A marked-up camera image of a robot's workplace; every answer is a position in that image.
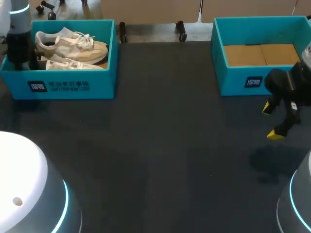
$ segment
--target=glowing blue ring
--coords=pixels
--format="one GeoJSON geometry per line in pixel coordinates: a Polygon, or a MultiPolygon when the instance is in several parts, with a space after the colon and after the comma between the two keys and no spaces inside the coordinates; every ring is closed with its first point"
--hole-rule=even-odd
{"type": "Polygon", "coordinates": [[[10,11],[10,15],[18,14],[18,13],[22,13],[24,11],[27,11],[29,7],[30,7],[30,5],[28,4],[28,6],[26,6],[24,9],[21,9],[19,11],[10,11]]]}
{"type": "Polygon", "coordinates": [[[58,231],[58,229],[60,228],[60,225],[62,225],[62,223],[64,221],[64,218],[65,218],[65,215],[66,215],[66,212],[68,209],[68,201],[69,201],[68,189],[67,189],[67,185],[66,185],[64,180],[63,180],[63,182],[64,182],[64,186],[65,186],[65,191],[66,191],[65,208],[63,210],[63,213],[62,213],[56,227],[54,228],[54,230],[51,233],[56,233],[58,231]]]}
{"type": "Polygon", "coordinates": [[[291,179],[291,183],[290,183],[290,198],[291,198],[291,202],[292,202],[292,205],[293,205],[293,208],[298,216],[298,218],[300,219],[300,221],[302,222],[303,225],[305,225],[305,227],[309,230],[309,232],[311,232],[311,228],[306,224],[306,222],[302,219],[302,217],[300,216],[300,214],[298,213],[297,209],[296,209],[296,206],[294,204],[294,200],[293,200],[293,196],[292,196],[292,182],[293,182],[293,178],[294,178],[294,175],[296,174],[297,171],[295,171],[295,173],[293,174],[293,177],[291,179]]]}

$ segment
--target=shoelace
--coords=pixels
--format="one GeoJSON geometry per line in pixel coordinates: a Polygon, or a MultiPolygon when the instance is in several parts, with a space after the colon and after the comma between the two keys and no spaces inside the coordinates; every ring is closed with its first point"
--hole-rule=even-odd
{"type": "Polygon", "coordinates": [[[81,48],[85,49],[85,50],[89,50],[93,48],[94,45],[94,36],[89,36],[89,34],[83,34],[80,32],[74,32],[76,34],[79,35],[79,37],[77,38],[77,41],[74,43],[71,43],[71,45],[77,45],[80,46],[81,48]]]}
{"type": "Polygon", "coordinates": [[[66,67],[68,69],[73,69],[72,65],[75,65],[76,66],[75,68],[80,67],[80,62],[77,62],[77,61],[74,61],[74,60],[71,60],[71,62],[64,62],[64,64],[66,65],[66,67]]]}

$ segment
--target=caster wheel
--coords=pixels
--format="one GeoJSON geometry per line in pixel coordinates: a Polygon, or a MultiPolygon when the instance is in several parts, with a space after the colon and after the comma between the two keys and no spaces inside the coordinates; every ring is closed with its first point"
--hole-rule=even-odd
{"type": "Polygon", "coordinates": [[[179,41],[180,42],[185,42],[186,39],[187,39],[187,33],[180,34],[180,36],[179,36],[179,41]]]}
{"type": "Polygon", "coordinates": [[[54,12],[50,12],[48,14],[48,20],[56,20],[56,14],[54,12]]]}
{"type": "Polygon", "coordinates": [[[42,14],[44,11],[44,7],[42,5],[37,6],[35,9],[39,12],[39,14],[42,14]]]}
{"type": "Polygon", "coordinates": [[[121,35],[121,36],[120,36],[120,41],[121,41],[121,43],[126,43],[126,42],[127,42],[127,37],[126,37],[126,35],[121,35]]]}

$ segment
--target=dark table surface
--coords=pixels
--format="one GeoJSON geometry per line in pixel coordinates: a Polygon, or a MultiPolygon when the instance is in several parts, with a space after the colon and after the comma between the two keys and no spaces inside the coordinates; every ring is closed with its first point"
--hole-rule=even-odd
{"type": "Polygon", "coordinates": [[[42,148],[86,233],[276,233],[283,186],[310,149],[311,111],[285,140],[267,97],[221,97],[209,42],[122,44],[113,100],[13,101],[1,129],[42,148]]]}

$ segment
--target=floor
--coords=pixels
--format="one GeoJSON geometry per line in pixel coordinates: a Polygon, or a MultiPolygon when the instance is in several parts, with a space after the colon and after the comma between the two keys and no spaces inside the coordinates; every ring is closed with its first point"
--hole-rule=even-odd
{"type": "MultiPolygon", "coordinates": [[[[55,5],[54,12],[57,20],[68,19],[101,19],[102,12],[100,0],[88,0],[84,6],[79,0],[66,0],[59,4],[59,0],[49,0],[55,5]]],[[[32,12],[33,20],[46,20],[49,10],[46,8],[44,14],[38,15],[37,11],[32,12]]],[[[185,23],[187,41],[209,41],[211,39],[212,23],[201,23],[198,10],[197,23],[185,23]]],[[[136,42],[179,42],[179,34],[175,31],[175,24],[159,25],[127,25],[126,33],[129,43],[136,42]]]]}

